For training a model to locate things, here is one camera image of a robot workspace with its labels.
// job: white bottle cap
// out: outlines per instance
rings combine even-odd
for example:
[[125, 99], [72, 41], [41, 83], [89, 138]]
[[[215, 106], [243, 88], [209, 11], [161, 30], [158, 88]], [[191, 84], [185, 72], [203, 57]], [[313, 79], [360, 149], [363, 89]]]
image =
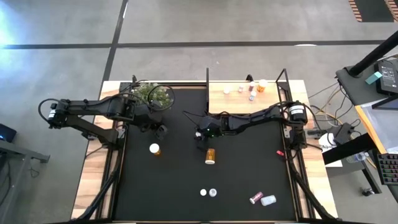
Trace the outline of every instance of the white bottle cap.
[[259, 86], [261, 86], [261, 87], [266, 87], [267, 85], [268, 85], [267, 80], [260, 80], [260, 81], [259, 81]]
[[159, 151], [159, 145], [156, 143], [153, 143], [149, 146], [149, 150], [151, 153], [156, 153]]
[[207, 193], [207, 191], [205, 189], [201, 189], [200, 190], [200, 195], [205, 196]]
[[209, 165], [213, 165], [215, 163], [216, 163], [215, 161], [211, 161], [211, 160], [206, 160], [205, 161], [205, 164], [209, 164]]
[[210, 197], [216, 196], [217, 195], [217, 190], [216, 189], [210, 189], [209, 195], [210, 195]]
[[228, 94], [228, 93], [229, 93], [229, 87], [226, 86], [226, 87], [224, 88], [224, 94]]

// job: cable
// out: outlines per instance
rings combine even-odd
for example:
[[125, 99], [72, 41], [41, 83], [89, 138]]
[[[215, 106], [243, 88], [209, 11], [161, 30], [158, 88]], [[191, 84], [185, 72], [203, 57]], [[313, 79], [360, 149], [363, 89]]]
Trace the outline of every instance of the cable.
[[304, 105], [306, 108], [308, 108], [308, 110], [310, 110], [310, 112], [311, 112], [311, 114], [312, 114], [312, 116], [313, 116], [313, 120], [315, 121], [315, 124], [317, 124], [317, 126], [318, 126], [318, 129], [321, 130], [321, 131], [324, 131], [324, 130], [321, 128], [321, 126], [319, 125], [318, 120], [317, 120], [317, 117], [315, 116], [315, 114], [313, 113], [313, 111], [311, 110], [311, 108], [310, 108], [309, 106], [305, 105], [305, 104], [303, 104], [303, 105]]
[[345, 95], [344, 98], [343, 98], [343, 101], [342, 101], [341, 104], [340, 104], [340, 107], [335, 111], [335, 117], [337, 117], [337, 111], [339, 111], [339, 110], [343, 107], [344, 101], [345, 101], [346, 98], [347, 98], [347, 96]]
[[[356, 121], [359, 121], [359, 123], [357, 124], [357, 125], [355, 125], [355, 126], [353, 126], [353, 123], [355, 123]], [[356, 127], [358, 127], [358, 125], [360, 125], [361, 124], [361, 120], [360, 119], [356, 119], [355, 121], [353, 121], [351, 124], [349, 124], [349, 125], [351, 125], [352, 127], [354, 127], [354, 128], [356, 128]]]
[[329, 88], [331, 88], [332, 86], [336, 85], [337, 83], [338, 83], [338, 82], [336, 82], [335, 84], [332, 84], [332, 85], [330, 85], [330, 86], [324, 88], [323, 90], [319, 91], [319, 92], [316, 93], [316, 94], [313, 94], [313, 95], [309, 96], [308, 99], [311, 98], [311, 97], [313, 97], [313, 96], [318, 95], [319, 93], [321, 93], [321, 92], [323, 92], [323, 91], [325, 91], [325, 90], [327, 90], [327, 89], [329, 89]]
[[103, 149], [104, 147], [106, 147], [105, 144], [103, 144], [101, 147], [95, 149], [94, 151], [90, 152], [89, 154], [87, 154], [87, 155], [85, 156], [85, 159], [87, 159], [87, 157], [89, 157], [91, 154], [97, 152], [98, 150]]
[[321, 147], [319, 147], [319, 146], [316, 146], [316, 145], [313, 145], [313, 144], [310, 144], [310, 143], [306, 143], [308, 146], [312, 146], [312, 147], [314, 147], [314, 148], [317, 148], [317, 149], [319, 149], [319, 150], [321, 150], [322, 152], [323, 152], [323, 149], [321, 148]]
[[41, 117], [43, 120], [45, 120], [46, 122], [48, 122], [48, 119], [45, 118], [45, 117], [43, 116], [43, 114], [42, 114], [42, 105], [43, 105], [43, 103], [45, 103], [45, 102], [47, 102], [47, 101], [56, 101], [56, 102], [58, 102], [58, 103], [64, 103], [64, 102], [62, 102], [62, 101], [60, 101], [60, 100], [57, 100], [57, 99], [54, 99], [54, 98], [48, 98], [48, 99], [45, 99], [45, 100], [43, 100], [43, 101], [41, 101], [41, 102], [39, 103], [39, 106], [37, 107], [37, 111], [39, 112], [40, 117]]
[[187, 114], [185, 114], [185, 113], [188, 113], [188, 112], [186, 112], [186, 111], [182, 111], [182, 114], [184, 114], [193, 124], [195, 124], [196, 126], [198, 126], [198, 124], [196, 123], [196, 122], [194, 122]]
[[148, 93], [148, 96], [147, 96], [147, 101], [148, 101], [148, 103], [150, 103], [150, 102], [152, 101], [152, 100], [150, 99], [150, 94], [151, 94], [154, 90], [156, 90], [157, 88], [162, 87], [162, 86], [163, 86], [163, 87], [167, 87], [167, 88], [169, 88], [169, 89], [171, 90], [171, 92], [173, 93], [173, 99], [172, 99], [171, 104], [168, 105], [168, 106], [166, 106], [165, 108], [162, 108], [162, 109], [155, 109], [155, 108], [152, 108], [154, 111], [164, 111], [164, 110], [167, 110], [167, 109], [169, 109], [170, 107], [172, 107], [173, 104], [174, 104], [174, 102], [175, 102], [175, 94], [174, 94], [174, 90], [173, 90], [173, 88], [172, 88], [171, 86], [169, 86], [169, 85], [157, 85], [157, 86], [153, 87], [153, 89], [151, 89], [150, 92]]
[[361, 136], [361, 135], [362, 135], [362, 134], [361, 134], [359, 131], [352, 130], [352, 132], [353, 132], [353, 133], [358, 133], [358, 134], [359, 134], [359, 136]]
[[40, 175], [40, 172], [37, 171], [37, 170], [35, 170], [35, 169], [33, 169], [32, 165], [30, 165], [29, 171], [30, 171], [30, 176], [31, 176], [32, 178], [36, 178], [36, 177], [38, 177], [38, 176]]
[[182, 112], [183, 112], [183, 113], [190, 114], [190, 115], [194, 115], [194, 116], [204, 117], [203, 115], [194, 114], [194, 113], [188, 112], [188, 111], [186, 111], [186, 110], [183, 110]]
[[330, 94], [330, 96], [328, 97], [328, 100], [326, 101], [325, 105], [323, 105], [320, 109], [323, 110], [327, 104], [331, 101], [331, 99], [333, 99], [333, 97], [335, 97], [335, 95], [338, 93], [337, 90], [338, 86], [336, 86], [336, 88], [332, 91], [332, 93]]
[[4, 194], [3, 198], [2, 198], [1, 201], [0, 201], [0, 207], [1, 207], [2, 204], [4, 203], [5, 199], [6, 199], [7, 196], [8, 196], [8, 193], [10, 192], [10, 189], [11, 189], [11, 165], [10, 165], [10, 160], [9, 160], [9, 159], [7, 160], [7, 166], [8, 166], [8, 172], [7, 172], [7, 177], [8, 177], [8, 188], [7, 188], [7, 191], [6, 191], [6, 193]]

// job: wooden table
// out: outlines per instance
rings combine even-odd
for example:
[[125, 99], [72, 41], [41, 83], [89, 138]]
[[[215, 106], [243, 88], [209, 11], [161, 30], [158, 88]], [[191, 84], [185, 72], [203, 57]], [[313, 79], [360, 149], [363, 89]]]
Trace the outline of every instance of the wooden table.
[[[303, 80], [289, 80], [290, 90], [293, 100], [299, 100], [302, 103], [309, 105], [307, 91]], [[100, 94], [100, 99], [106, 96], [115, 95], [119, 91], [120, 81], [107, 81], [103, 83]], [[238, 93], [236, 90], [239, 85], [245, 85], [245, 90]], [[223, 93], [224, 87], [228, 85], [231, 93], [225, 95]], [[247, 91], [248, 83], [242, 81], [211, 81], [209, 84], [209, 112], [219, 113], [228, 111], [229, 113], [252, 113], [255, 111], [263, 110], [274, 103], [279, 101], [277, 87], [275, 83], [269, 83], [264, 93], [258, 93], [254, 101], [249, 101], [249, 92]], [[308, 123], [306, 129], [314, 127], [311, 113], [307, 112]], [[113, 121], [108, 120], [102, 116], [96, 116], [94, 123], [102, 128], [112, 128]], [[316, 140], [308, 140], [308, 143], [317, 144]], [[88, 145], [87, 153], [94, 151], [100, 147], [98, 141], [91, 141]], [[337, 211], [331, 192], [328, 175], [326, 173], [325, 164], [323, 162], [322, 153], [319, 149], [308, 147], [303, 151], [303, 159], [305, 162], [305, 169], [307, 171], [308, 182], [311, 191], [325, 207], [325, 209], [337, 217]], [[103, 178], [104, 165], [106, 160], [107, 149], [101, 149], [95, 154], [92, 154], [85, 160], [83, 170], [81, 173], [80, 183], [76, 194], [75, 204], [73, 206], [72, 218], [79, 217], [92, 202], [95, 195], [99, 192], [101, 181]], [[299, 188], [300, 201], [302, 205], [304, 217], [308, 217], [307, 201], [304, 193]], [[104, 200], [103, 214], [108, 211], [109, 197]]]

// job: small white object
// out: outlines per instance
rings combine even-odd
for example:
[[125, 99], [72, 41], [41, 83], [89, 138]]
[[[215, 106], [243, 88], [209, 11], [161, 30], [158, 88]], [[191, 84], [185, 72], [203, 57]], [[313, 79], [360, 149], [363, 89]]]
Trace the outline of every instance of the small white object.
[[[334, 147], [336, 147], [335, 137], [334, 137], [333, 133], [324, 134], [318, 140], [318, 143], [319, 143], [320, 147], [323, 149], [322, 153], [327, 152], [330, 149], [333, 149]], [[341, 163], [341, 161], [336, 161], [336, 162], [329, 163], [325, 167], [343, 167], [343, 164]]]
[[156, 144], [156, 143], [153, 143], [153, 144], [151, 144], [150, 146], [149, 146], [149, 150], [150, 150], [150, 152], [151, 153], [156, 153], [156, 152], [158, 152], [159, 151], [159, 145], [158, 144]]
[[257, 95], [257, 92], [256, 92], [256, 91], [250, 92], [249, 100], [254, 100], [254, 97], [256, 97], [256, 95]]
[[229, 93], [229, 87], [226, 86], [226, 87], [224, 88], [224, 94], [228, 94], [228, 93]]
[[205, 164], [209, 164], [209, 165], [213, 165], [215, 163], [216, 163], [215, 161], [211, 161], [211, 160], [206, 160], [205, 161]]
[[266, 196], [260, 199], [262, 206], [267, 206], [276, 202], [275, 195]]
[[259, 81], [259, 86], [261, 86], [261, 87], [267, 87], [267, 85], [268, 85], [267, 80], [260, 80], [260, 81]]
[[215, 197], [217, 195], [217, 190], [216, 189], [210, 189], [209, 195], [210, 195], [210, 197]]
[[205, 196], [207, 194], [207, 191], [205, 189], [200, 190], [200, 195]]

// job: black mat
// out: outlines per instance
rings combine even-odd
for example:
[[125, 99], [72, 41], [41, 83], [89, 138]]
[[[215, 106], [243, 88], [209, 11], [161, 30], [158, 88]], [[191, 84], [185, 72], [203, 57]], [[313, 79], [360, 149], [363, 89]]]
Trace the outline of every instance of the black mat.
[[384, 0], [354, 0], [362, 22], [394, 22]]
[[[212, 139], [216, 164], [206, 165], [195, 147], [192, 124], [181, 113], [205, 109], [204, 90], [175, 90], [176, 103], [166, 112], [169, 134], [158, 141], [151, 133], [129, 130], [116, 220], [132, 221], [243, 221], [295, 220], [287, 167], [275, 153], [281, 149], [278, 123], [247, 129], [238, 136]], [[162, 155], [149, 146], [157, 142]], [[216, 197], [202, 197], [201, 189], [215, 188]], [[252, 205], [249, 198], [261, 191], [275, 195], [275, 204]]]

